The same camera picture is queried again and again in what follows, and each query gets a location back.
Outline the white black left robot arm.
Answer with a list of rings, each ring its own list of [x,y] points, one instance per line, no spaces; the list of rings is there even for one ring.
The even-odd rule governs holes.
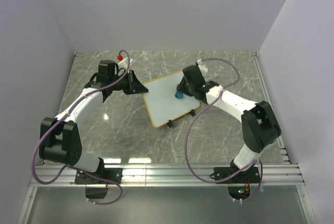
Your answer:
[[[80,128],[113,92],[122,91],[126,95],[148,92],[130,68],[132,61],[131,57],[118,63],[100,61],[97,72],[85,84],[80,96],[62,113],[41,122],[40,140],[34,155],[87,173],[93,183],[108,180],[104,160],[83,151]]]

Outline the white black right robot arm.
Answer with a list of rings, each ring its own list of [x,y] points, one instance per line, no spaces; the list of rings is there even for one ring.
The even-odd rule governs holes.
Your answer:
[[[214,81],[205,81],[198,64],[184,68],[182,73],[183,78],[176,91],[206,104],[194,115],[193,121],[209,108],[216,107],[241,123],[243,147],[230,163],[230,175],[216,182],[223,183],[230,179],[244,181],[249,175],[248,170],[259,162],[261,153],[281,136],[281,128],[271,105],[267,101],[244,99]]]

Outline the yellow framed whiteboard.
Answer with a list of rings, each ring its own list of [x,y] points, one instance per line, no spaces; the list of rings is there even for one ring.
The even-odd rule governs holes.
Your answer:
[[[149,92],[143,94],[143,99],[153,127],[167,125],[169,120],[174,121],[200,107],[200,101],[193,97],[175,97],[182,78],[183,73],[179,70],[144,83]]]

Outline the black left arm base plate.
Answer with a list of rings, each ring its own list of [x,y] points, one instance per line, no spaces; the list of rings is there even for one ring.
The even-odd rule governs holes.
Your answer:
[[[92,173],[90,172],[91,175],[97,177],[97,178],[102,178],[104,180],[116,182],[117,184],[121,183],[122,180],[122,174],[123,174],[123,169],[122,168],[105,168],[104,171],[99,174],[99,173]],[[78,185],[94,185],[94,184],[103,184],[106,183],[104,181],[92,178],[90,176],[87,176],[84,172],[76,172],[75,176],[75,184]]]

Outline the blue whiteboard eraser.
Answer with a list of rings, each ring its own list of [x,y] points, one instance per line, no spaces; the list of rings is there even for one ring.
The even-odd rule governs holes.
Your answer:
[[[178,98],[178,99],[182,99],[184,97],[184,95],[183,95],[182,92],[177,91],[176,94],[175,94],[175,97]]]

